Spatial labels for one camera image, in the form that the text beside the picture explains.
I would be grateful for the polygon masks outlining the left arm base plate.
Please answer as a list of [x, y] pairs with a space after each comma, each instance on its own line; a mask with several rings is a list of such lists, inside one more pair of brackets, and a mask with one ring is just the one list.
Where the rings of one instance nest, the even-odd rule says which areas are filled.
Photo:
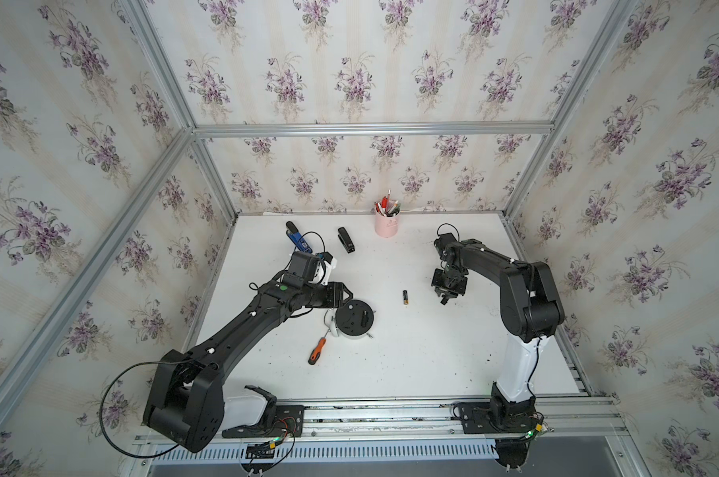
[[227, 397], [220, 427], [224, 438], [300, 437], [304, 427], [305, 407], [283, 405], [272, 393], [246, 386], [243, 394]]

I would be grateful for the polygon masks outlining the orange handled screwdriver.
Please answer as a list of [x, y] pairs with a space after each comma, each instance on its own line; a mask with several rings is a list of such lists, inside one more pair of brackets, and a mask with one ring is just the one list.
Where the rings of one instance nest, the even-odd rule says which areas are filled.
[[311, 351], [311, 354], [309, 355], [308, 359], [308, 364], [310, 366], [315, 366], [318, 363], [319, 359], [321, 358], [321, 355], [323, 354], [329, 336], [337, 336], [337, 329], [335, 329], [335, 326], [333, 325], [328, 327], [326, 333], [318, 341], [317, 345], [315, 345], [315, 348]]

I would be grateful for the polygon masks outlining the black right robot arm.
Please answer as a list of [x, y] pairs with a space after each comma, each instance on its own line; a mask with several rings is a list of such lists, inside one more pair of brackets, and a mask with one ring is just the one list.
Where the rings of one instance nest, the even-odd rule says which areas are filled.
[[479, 240], [440, 234], [434, 247], [441, 266], [432, 286], [442, 304], [466, 294], [472, 271], [500, 288], [500, 319], [510, 334], [500, 377], [492, 385], [488, 417], [498, 429], [536, 417], [532, 380], [550, 338], [566, 315], [552, 271], [545, 262], [523, 262]]

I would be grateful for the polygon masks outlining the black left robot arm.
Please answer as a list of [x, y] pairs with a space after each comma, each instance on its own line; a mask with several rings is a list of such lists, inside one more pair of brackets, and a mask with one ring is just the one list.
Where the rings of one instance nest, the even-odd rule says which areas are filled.
[[159, 361], [144, 408], [142, 425], [197, 453], [222, 430], [251, 427], [270, 431], [276, 399], [248, 388], [255, 407], [238, 411], [226, 401], [224, 384], [240, 361], [268, 333], [302, 308], [337, 309], [353, 299], [344, 283], [285, 283], [270, 280], [257, 288], [251, 303], [210, 338], [182, 353], [172, 350]]

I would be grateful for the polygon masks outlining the white twin-bell alarm clock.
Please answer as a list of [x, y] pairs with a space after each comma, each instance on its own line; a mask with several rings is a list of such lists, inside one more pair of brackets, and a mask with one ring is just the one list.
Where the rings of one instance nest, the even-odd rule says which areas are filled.
[[324, 316], [329, 335], [335, 338], [371, 339], [374, 322], [374, 310], [368, 303], [357, 299], [349, 300], [340, 308], [329, 309]]

